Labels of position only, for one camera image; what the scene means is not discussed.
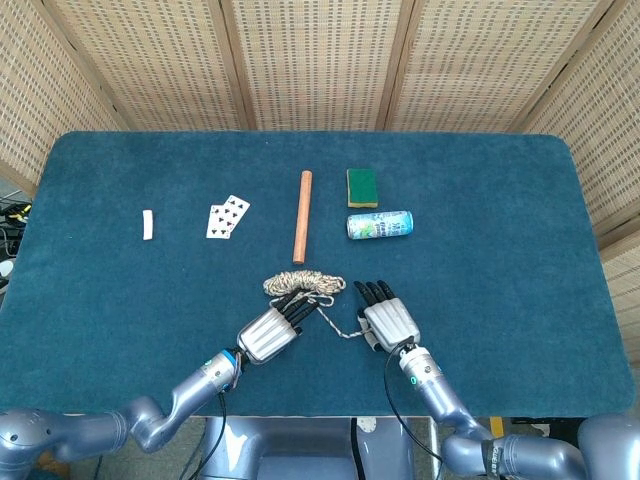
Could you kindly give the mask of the woven wooden folding screen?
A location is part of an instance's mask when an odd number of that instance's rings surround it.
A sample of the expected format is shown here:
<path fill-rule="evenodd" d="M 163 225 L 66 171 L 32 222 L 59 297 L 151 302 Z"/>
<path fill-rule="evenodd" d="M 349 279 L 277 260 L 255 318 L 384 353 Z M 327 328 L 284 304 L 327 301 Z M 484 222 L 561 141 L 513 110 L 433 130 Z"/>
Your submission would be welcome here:
<path fill-rule="evenodd" d="M 0 0 L 0 191 L 73 130 L 546 133 L 640 369 L 640 0 Z"/>

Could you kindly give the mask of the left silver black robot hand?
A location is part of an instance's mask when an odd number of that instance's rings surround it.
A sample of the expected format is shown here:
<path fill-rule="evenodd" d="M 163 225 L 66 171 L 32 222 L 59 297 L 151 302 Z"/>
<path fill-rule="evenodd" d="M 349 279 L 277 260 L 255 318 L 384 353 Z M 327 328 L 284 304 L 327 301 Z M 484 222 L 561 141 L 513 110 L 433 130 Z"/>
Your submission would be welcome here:
<path fill-rule="evenodd" d="M 247 324 L 237 336 L 242 359 L 261 365 L 302 334 L 301 322 L 320 306 L 298 287 L 274 299 L 269 308 Z"/>

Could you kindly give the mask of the seven of clubs card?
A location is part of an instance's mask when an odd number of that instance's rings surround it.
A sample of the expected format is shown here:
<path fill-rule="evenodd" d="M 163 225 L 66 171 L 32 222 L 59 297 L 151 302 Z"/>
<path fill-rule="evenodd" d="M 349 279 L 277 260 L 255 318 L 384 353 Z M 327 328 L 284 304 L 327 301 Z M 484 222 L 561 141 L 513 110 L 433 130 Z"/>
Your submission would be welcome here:
<path fill-rule="evenodd" d="M 227 240 L 238 222 L 238 216 L 224 205 L 212 205 L 210 207 L 206 237 L 208 239 Z"/>

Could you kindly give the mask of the partly covered clubs card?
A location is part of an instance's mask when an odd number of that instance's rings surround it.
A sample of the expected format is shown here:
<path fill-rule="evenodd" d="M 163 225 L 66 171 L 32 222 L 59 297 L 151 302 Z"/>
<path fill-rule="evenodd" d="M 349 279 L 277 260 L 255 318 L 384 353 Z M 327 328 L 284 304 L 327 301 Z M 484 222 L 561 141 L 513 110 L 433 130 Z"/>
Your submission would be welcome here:
<path fill-rule="evenodd" d="M 247 212 L 250 203 L 235 196 L 230 195 L 224 203 L 224 213 L 228 221 L 238 222 Z"/>

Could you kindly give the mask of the brown wooden rod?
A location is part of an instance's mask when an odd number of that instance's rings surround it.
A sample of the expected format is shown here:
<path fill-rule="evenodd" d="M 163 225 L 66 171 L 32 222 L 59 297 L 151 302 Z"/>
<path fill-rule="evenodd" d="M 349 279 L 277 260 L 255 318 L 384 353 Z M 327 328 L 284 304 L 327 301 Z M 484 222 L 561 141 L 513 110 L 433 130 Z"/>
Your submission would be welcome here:
<path fill-rule="evenodd" d="M 294 264 L 303 264 L 305 261 L 311 208 L 312 181 L 312 172 L 310 170 L 304 170 L 301 173 L 300 178 L 299 201 L 293 246 Z"/>

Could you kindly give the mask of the blue-grey robot torso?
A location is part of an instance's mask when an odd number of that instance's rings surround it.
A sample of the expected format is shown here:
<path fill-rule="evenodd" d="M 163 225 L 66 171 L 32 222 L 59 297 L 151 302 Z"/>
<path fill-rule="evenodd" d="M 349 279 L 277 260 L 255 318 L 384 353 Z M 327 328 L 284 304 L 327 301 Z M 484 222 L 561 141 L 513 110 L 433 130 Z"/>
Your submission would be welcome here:
<path fill-rule="evenodd" d="M 416 480 L 392 417 L 211 417 L 197 480 Z"/>

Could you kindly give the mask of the blue felt table cover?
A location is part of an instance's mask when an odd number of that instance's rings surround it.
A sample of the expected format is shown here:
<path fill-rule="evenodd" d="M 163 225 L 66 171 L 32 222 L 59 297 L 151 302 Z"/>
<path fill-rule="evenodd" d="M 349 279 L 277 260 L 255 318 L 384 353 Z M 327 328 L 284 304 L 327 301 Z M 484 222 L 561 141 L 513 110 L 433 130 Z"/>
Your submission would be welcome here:
<path fill-rule="evenodd" d="M 350 168 L 378 206 L 350 208 Z M 292 268 L 300 174 L 305 265 L 344 278 L 325 315 L 227 400 L 233 415 L 426 409 L 354 331 L 354 281 L 383 280 L 478 417 L 628 409 L 635 386 L 567 145 L 549 135 L 71 132 L 54 144 L 0 307 L 0 409 L 103 412 L 172 389 L 265 311 Z M 250 203 L 227 240 L 210 207 Z M 142 211 L 153 211 L 144 241 Z M 352 240 L 350 215 L 409 211 L 406 236 Z"/>

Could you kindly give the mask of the light blue drink can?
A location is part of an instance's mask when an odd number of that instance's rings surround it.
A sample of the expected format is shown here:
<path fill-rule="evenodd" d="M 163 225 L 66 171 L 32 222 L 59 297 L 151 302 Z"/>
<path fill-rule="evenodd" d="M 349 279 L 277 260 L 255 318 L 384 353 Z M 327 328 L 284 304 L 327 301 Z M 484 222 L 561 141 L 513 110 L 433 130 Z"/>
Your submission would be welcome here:
<path fill-rule="evenodd" d="M 350 215 L 347 235 L 352 240 L 369 240 L 406 236 L 413 232 L 414 220 L 409 211 L 386 211 Z"/>

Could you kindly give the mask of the green yellow scrub sponge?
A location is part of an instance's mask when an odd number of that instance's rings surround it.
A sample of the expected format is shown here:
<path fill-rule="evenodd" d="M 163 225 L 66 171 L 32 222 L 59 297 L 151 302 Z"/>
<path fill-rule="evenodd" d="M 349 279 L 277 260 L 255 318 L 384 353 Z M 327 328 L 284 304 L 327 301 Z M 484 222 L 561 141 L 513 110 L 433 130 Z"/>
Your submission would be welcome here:
<path fill-rule="evenodd" d="M 350 208 L 376 208 L 378 192 L 376 174 L 372 169 L 350 168 L 347 178 L 347 205 Z"/>

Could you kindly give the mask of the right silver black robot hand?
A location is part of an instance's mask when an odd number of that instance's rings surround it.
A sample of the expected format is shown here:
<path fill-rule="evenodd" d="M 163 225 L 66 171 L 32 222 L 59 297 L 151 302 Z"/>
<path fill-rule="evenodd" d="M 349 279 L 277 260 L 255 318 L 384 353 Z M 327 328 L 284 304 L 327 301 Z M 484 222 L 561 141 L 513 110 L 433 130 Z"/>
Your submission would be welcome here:
<path fill-rule="evenodd" d="M 417 323 L 386 282 L 354 281 L 354 286 L 365 302 L 357 319 L 373 350 L 391 353 L 398 345 L 421 341 Z"/>

